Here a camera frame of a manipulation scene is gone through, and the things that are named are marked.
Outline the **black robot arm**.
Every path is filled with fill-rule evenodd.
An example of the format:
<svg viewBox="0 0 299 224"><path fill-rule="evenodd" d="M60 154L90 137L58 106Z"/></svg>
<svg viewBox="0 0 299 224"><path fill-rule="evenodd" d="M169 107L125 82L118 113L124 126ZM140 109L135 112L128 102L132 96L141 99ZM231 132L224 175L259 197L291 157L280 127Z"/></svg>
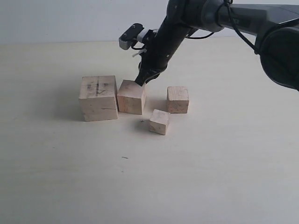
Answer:
<svg viewBox="0 0 299 224"><path fill-rule="evenodd" d="M166 17L141 54L135 82L143 85L166 68L182 41L201 29L234 30L259 55L266 75L278 85L299 88L299 7L288 4L235 4L230 0L170 0Z"/></svg>

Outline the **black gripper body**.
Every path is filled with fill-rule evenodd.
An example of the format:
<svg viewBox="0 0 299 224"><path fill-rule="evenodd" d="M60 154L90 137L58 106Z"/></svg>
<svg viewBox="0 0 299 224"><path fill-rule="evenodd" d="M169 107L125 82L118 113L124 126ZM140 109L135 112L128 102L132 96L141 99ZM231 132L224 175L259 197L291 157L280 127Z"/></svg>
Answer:
<svg viewBox="0 0 299 224"><path fill-rule="evenodd" d="M164 19L156 36L142 55L139 77L152 77L164 72L168 62L192 28L183 23Z"/></svg>

